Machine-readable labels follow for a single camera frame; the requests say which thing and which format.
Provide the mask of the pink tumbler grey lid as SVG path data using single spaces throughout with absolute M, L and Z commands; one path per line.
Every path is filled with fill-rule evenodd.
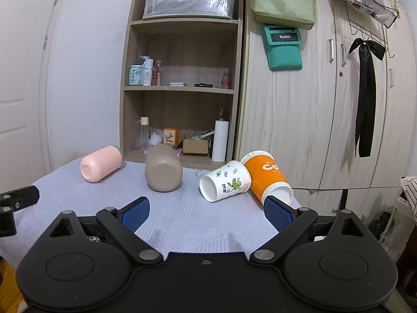
M 85 156 L 79 170 L 85 181 L 96 183 L 118 170 L 122 163 L 123 157 L 119 148 L 106 146 Z

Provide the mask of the orange paper cup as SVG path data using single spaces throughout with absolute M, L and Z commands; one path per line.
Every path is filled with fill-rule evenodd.
M 252 151 L 241 159 L 249 172 L 252 183 L 251 191 L 264 204 L 267 196 L 274 196 L 286 205 L 293 200 L 293 189 L 287 183 L 274 157 L 266 151 Z

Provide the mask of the white floral paper cup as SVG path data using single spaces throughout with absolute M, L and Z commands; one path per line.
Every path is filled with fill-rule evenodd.
M 247 168 L 241 162 L 232 160 L 199 180 L 199 190 L 205 200 L 217 202 L 225 198 L 245 193 L 252 183 Z

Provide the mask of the white patterned tablecloth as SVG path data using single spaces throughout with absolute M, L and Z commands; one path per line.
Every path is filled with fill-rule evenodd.
M 121 208 L 140 196 L 149 199 L 150 215 L 136 235 L 163 256 L 170 252 L 251 254 L 278 233 L 249 192 L 215 203 L 205 200 L 199 190 L 202 171 L 185 168 L 180 188 L 159 193 L 148 187 L 142 163 L 125 162 L 98 183 L 86 182 L 79 165 L 74 160 L 35 182 L 38 203 L 16 213 L 16 235 L 1 238 L 1 256 L 11 266 L 18 266 L 63 210 L 90 216 L 108 206 Z

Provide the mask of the clear bottle beige cap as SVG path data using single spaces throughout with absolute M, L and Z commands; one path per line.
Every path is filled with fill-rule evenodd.
M 149 118 L 140 118 L 140 149 L 146 151 L 149 148 Z

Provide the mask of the orange floral small box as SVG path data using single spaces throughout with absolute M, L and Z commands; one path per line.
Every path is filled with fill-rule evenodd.
M 163 143 L 175 147 L 179 142 L 179 130 L 177 128 L 163 129 Z

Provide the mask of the small cardboard box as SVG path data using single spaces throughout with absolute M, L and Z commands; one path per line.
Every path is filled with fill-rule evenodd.
M 208 143 L 207 140 L 182 139 L 177 147 L 182 149 L 184 155 L 208 155 Z

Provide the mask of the white paper towel roll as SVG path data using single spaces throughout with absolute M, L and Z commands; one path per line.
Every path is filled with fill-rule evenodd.
M 217 120 L 215 123 L 212 161 L 224 162 L 226 156 L 227 142 L 228 142 L 228 128 L 229 122 L 224 120 Z

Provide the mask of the red small bottle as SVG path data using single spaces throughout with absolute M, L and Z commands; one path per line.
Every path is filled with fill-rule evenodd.
M 152 79 L 153 86 L 159 86 L 161 84 L 161 66 L 162 66 L 162 61 L 160 59 L 157 59 L 153 67 L 153 79 Z

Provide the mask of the pink small bottle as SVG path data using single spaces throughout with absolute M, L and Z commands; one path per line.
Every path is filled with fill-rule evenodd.
M 225 69 L 223 72 L 223 76 L 221 78 L 220 87 L 223 89 L 230 89 L 231 78 L 230 78 L 230 70 Z

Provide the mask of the white tube bottle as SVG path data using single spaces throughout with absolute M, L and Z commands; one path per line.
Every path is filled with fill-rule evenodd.
M 143 86 L 150 86 L 153 75 L 153 59 L 147 57 L 143 64 Z

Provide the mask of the teal Redmi pouch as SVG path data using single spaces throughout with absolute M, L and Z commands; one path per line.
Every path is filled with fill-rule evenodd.
M 271 71 L 298 71 L 303 67 L 302 38 L 297 28 L 262 26 L 262 39 Z

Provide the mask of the white panel door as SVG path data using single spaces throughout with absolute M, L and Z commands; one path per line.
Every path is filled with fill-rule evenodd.
M 59 0 L 1 0 L 1 191 L 52 170 L 47 69 Z

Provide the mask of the light green cushion bag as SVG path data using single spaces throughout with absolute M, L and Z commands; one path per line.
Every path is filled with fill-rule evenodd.
M 259 24 L 310 30 L 316 21 L 316 0 L 249 1 Z

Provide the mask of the plastic wrapped storage box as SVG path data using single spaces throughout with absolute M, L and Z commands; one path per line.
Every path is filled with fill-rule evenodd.
M 204 17 L 232 19 L 234 0 L 145 0 L 144 19 Z

